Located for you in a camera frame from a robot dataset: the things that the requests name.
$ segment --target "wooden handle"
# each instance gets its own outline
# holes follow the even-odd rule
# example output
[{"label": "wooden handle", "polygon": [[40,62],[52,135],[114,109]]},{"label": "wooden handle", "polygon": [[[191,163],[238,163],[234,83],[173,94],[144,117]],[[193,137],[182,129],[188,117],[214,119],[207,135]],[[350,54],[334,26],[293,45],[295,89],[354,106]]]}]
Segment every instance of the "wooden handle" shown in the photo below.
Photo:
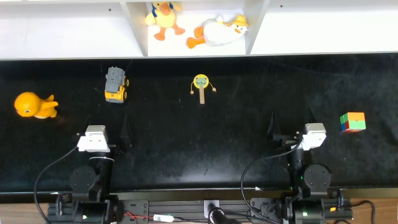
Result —
[{"label": "wooden handle", "polygon": [[205,104],[205,89],[203,86],[199,87],[199,100],[200,104]]}]

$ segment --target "white label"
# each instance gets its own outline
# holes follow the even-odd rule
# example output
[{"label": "white label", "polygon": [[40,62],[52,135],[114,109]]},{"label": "white label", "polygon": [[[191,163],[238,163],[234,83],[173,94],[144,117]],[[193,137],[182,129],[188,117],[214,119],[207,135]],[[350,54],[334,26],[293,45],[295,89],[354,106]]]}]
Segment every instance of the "white label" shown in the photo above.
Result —
[{"label": "white label", "polygon": [[174,217],[171,215],[154,215],[154,221],[160,221],[160,222],[173,222]]}]

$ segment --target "white plush duck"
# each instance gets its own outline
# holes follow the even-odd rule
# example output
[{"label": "white plush duck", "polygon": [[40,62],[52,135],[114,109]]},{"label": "white plush duck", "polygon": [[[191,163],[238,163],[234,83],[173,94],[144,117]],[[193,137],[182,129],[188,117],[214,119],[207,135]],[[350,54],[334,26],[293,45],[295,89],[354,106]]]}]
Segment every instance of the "white plush duck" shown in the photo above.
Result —
[{"label": "white plush duck", "polygon": [[224,22],[222,16],[217,19],[209,19],[203,26],[195,28],[195,38],[187,39],[187,45],[190,49],[198,44],[208,44],[209,46],[221,46],[234,42],[244,36],[248,31],[246,18],[244,15],[238,15],[232,23]]}]

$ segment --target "yellow hat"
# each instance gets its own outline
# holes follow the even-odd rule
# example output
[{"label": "yellow hat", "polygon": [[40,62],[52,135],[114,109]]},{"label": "yellow hat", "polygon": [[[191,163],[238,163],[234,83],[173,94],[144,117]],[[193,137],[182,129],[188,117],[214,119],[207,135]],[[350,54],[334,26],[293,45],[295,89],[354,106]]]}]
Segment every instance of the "yellow hat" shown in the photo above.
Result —
[{"label": "yellow hat", "polygon": [[233,21],[232,23],[238,26],[249,26],[249,24],[247,24],[246,22],[246,17],[244,15],[236,16],[235,21]]}]

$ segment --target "plush duck toy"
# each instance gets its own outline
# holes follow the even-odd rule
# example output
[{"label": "plush duck toy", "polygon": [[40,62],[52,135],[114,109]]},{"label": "plush duck toy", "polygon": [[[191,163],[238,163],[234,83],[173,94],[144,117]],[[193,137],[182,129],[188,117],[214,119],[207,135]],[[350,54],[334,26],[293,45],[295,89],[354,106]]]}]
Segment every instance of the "plush duck toy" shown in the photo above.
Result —
[{"label": "plush duck toy", "polygon": [[222,16],[209,19],[203,26],[195,28],[196,39],[188,38],[187,45],[190,49],[204,43],[212,47],[226,45],[243,37],[248,26],[244,15],[238,15],[232,23],[224,22]]},{"label": "plush duck toy", "polygon": [[179,28],[175,23],[177,16],[174,9],[180,12],[182,6],[177,2],[152,2],[152,12],[146,17],[145,23],[148,26],[156,24],[160,27],[160,32],[154,35],[157,40],[165,40],[165,33],[168,28],[173,28],[175,35],[181,35],[185,32],[185,29]]},{"label": "plush duck toy", "polygon": [[44,119],[54,118],[57,115],[54,107],[58,106],[58,103],[54,101],[54,95],[42,100],[34,93],[25,92],[17,97],[14,106],[22,117],[35,116]]}]

